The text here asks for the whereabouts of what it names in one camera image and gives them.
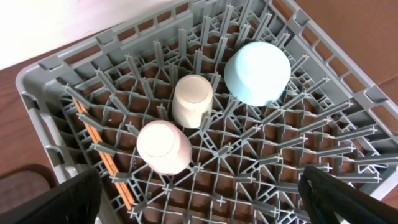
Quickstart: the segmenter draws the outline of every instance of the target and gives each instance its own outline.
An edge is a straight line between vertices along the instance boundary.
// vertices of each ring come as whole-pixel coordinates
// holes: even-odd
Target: pink cylinder
[[[188,138],[168,121],[152,121],[139,132],[137,150],[156,173],[174,175],[191,161],[192,146]]]

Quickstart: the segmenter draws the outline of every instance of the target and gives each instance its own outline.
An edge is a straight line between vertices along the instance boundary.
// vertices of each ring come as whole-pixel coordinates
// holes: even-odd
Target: wooden stick
[[[74,98],[72,98],[72,99],[73,99],[73,102],[75,103],[75,106],[76,106],[76,108],[77,108],[79,113],[81,113],[82,111],[88,113],[87,109],[84,107],[83,104],[81,104],[79,101],[77,101]],[[100,136],[100,134],[98,133],[98,131],[94,127],[91,127],[89,124],[87,124],[85,122],[83,122],[83,123],[84,123],[84,125],[85,125],[85,127],[86,127],[86,129],[88,131],[88,134],[91,136],[93,142],[96,143],[97,141],[100,141],[100,142],[103,141],[101,136]],[[99,156],[104,161],[105,167],[108,170],[110,175],[114,175],[115,173],[119,172],[119,170],[116,167],[112,157],[109,154],[103,153],[103,152],[99,152]],[[126,183],[115,183],[115,185],[116,185],[116,188],[117,188],[120,196],[123,199],[123,202],[126,204],[127,209],[131,210],[131,208],[132,208],[131,205],[134,203],[134,199],[133,199],[133,197],[132,197],[132,195],[131,195],[131,193],[130,193],[127,185],[126,185]]]

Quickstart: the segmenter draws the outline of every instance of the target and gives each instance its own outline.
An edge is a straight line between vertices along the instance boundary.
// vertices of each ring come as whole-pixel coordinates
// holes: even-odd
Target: black object
[[[298,191],[312,224],[340,223],[334,212],[350,223],[398,223],[398,210],[314,166],[305,167]]]
[[[93,224],[100,210],[101,178],[95,168],[0,215],[2,224]]]

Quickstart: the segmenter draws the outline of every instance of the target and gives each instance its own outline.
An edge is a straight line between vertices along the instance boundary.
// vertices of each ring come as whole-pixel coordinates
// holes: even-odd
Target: light blue cylinder
[[[227,62],[224,80],[238,100],[251,106],[266,106],[283,93],[290,78],[285,53],[267,42],[252,42]]]

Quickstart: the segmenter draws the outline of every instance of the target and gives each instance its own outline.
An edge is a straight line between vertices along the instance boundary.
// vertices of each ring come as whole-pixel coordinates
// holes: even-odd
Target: cup
[[[151,121],[139,132],[137,150],[156,173],[174,175],[183,171],[191,161],[192,145],[174,124]]]
[[[172,114],[185,128],[198,128],[204,116],[211,113],[213,88],[200,75],[187,75],[178,81],[174,90]]]
[[[251,106],[278,100],[289,78],[290,62],[285,53],[267,42],[246,44],[228,60],[224,70],[228,90]]]

